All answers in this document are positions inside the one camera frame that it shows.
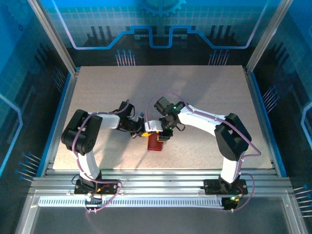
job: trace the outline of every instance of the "beige tabletop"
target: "beige tabletop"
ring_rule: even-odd
[[[129,99],[136,114],[145,112],[150,98],[175,92],[192,106],[219,115],[239,116],[261,157],[247,158],[244,168],[271,168],[253,101],[241,66],[103,66],[81,67],[65,126],[77,109],[88,112],[113,111]],[[166,96],[173,103],[179,100]],[[155,99],[149,118],[158,119]],[[117,130],[101,130],[94,147],[97,164],[104,168],[124,169],[220,169],[223,156],[215,138],[192,126],[174,131],[161,152],[147,150],[147,137],[130,138]],[[54,169],[77,169],[70,151],[60,143]]]

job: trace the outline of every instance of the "yellow part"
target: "yellow part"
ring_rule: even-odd
[[[151,135],[151,133],[146,132],[146,133],[143,133],[143,134],[142,134],[142,137],[148,137],[148,136],[150,136],[150,135]]]

